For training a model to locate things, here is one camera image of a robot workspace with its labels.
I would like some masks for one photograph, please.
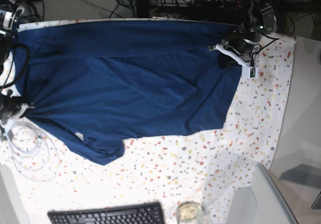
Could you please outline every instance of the blue object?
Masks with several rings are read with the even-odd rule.
[[[220,129],[241,67],[219,68],[209,46],[229,28],[109,21],[20,32],[31,59],[16,87],[35,106],[26,117],[101,165],[123,155],[124,139]],[[25,55],[17,50],[16,72]]]

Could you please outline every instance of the black keyboard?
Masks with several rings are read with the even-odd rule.
[[[115,208],[50,211],[52,224],[165,224],[159,202]]]

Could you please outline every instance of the speckled table cover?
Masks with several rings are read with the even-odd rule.
[[[88,20],[24,24],[21,30],[84,21]],[[277,146],[290,86],[295,38],[272,36],[280,40],[260,53],[258,79],[240,79],[222,130],[188,137],[125,140],[124,156],[107,166],[83,159],[51,137],[53,142],[47,140],[49,153],[43,153],[39,160],[22,161],[24,166],[32,168],[47,156],[49,163],[44,169],[24,171],[18,166],[31,179],[52,178],[44,182],[31,181],[19,174],[8,143],[0,143],[0,164],[13,170],[26,211],[46,215],[53,209],[103,208],[158,200],[170,224],[176,223],[178,205],[192,200],[205,207],[205,223],[224,223],[234,192],[251,185],[258,162],[270,168]],[[263,38],[261,45],[269,42],[270,39]],[[11,59],[12,56],[5,63],[1,84]],[[15,140],[32,145],[34,136],[22,129]]]

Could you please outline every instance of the white cable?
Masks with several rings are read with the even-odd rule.
[[[27,128],[27,129],[31,130],[35,134],[35,136],[36,136],[35,145],[30,150],[28,150],[28,149],[22,150],[20,147],[18,147],[14,143],[14,141],[13,141],[14,140],[14,136],[17,135],[20,130],[22,130],[22,129],[19,129],[18,132],[14,135],[13,129],[16,128],[16,127]],[[6,132],[6,137],[7,137],[8,144],[9,144],[9,147],[10,147],[10,150],[11,150],[11,153],[12,153],[12,159],[13,159],[15,168],[18,170],[18,172],[21,175],[23,175],[25,178],[27,178],[29,180],[38,181],[38,182],[49,181],[49,180],[51,180],[51,179],[56,177],[56,175],[58,173],[58,170],[59,170],[59,166],[60,166],[59,153],[58,153],[58,150],[57,150],[55,144],[53,143],[51,138],[45,132],[41,131],[40,129],[38,129],[38,128],[34,127],[33,125],[31,125],[29,123],[26,123],[24,121],[16,121],[12,125],[10,130],[8,132]],[[45,180],[38,180],[38,179],[35,179],[34,176],[33,176],[33,178],[31,178],[31,177],[25,175],[20,168],[23,168],[26,171],[38,172],[40,170],[43,170],[47,166],[47,164],[49,163],[50,148],[49,148],[49,144],[48,144],[47,140],[49,140],[51,142],[51,144],[53,145],[53,149],[56,152],[56,156],[58,158],[58,164],[57,164],[58,169],[57,169],[57,171],[54,172],[54,175],[52,177],[50,177],[48,179],[45,179]],[[22,161],[24,159],[27,159],[27,158],[30,159],[30,158],[34,158],[34,157],[38,156],[38,154],[40,153],[40,151],[41,151],[41,149],[43,147],[45,147],[45,149],[46,149],[46,151],[48,153],[48,156],[47,156],[46,160],[43,160],[43,163],[39,168],[32,169],[32,168],[26,167],[26,166],[24,166],[22,164]]]

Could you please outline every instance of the gray surface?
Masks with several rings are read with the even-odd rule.
[[[86,0],[104,10],[92,6],[82,0],[44,0],[45,21],[74,20],[74,19],[103,19],[109,18],[110,11],[117,5],[115,0]],[[42,4],[36,4],[39,14],[42,15]],[[116,11],[124,18],[132,17],[132,11],[120,6]]]
[[[301,164],[282,173],[280,179],[321,189],[321,168]]]
[[[287,107],[270,169],[300,224],[321,223],[321,211],[311,209],[320,189],[280,177],[301,164],[321,168],[320,59],[321,42],[297,38]]]
[[[253,221],[257,202],[251,187],[238,189],[225,224],[250,224]]]
[[[0,165],[0,224],[30,224],[11,170]]]
[[[236,191],[226,224],[297,224],[293,213],[263,165],[254,173],[251,188]]]

